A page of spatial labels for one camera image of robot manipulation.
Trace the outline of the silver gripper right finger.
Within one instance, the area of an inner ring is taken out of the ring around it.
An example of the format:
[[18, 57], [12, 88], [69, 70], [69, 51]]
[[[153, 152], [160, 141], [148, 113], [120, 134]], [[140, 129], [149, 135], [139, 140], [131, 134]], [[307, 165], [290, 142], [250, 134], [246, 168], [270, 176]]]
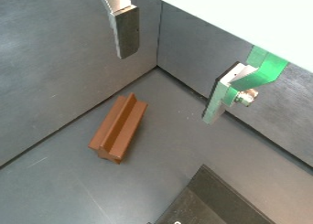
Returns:
[[212, 124], [235, 103], [248, 107], [258, 96], [255, 88], [274, 82], [287, 64], [286, 59], [252, 46], [246, 62], [236, 62], [215, 79], [203, 121]]

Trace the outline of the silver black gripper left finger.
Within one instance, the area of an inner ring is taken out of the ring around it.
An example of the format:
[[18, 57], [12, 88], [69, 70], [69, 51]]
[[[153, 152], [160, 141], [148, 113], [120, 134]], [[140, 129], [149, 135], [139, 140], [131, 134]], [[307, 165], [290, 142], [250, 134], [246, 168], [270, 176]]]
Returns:
[[139, 49], [139, 8], [131, 0], [101, 0], [113, 31], [117, 57], [128, 58]]

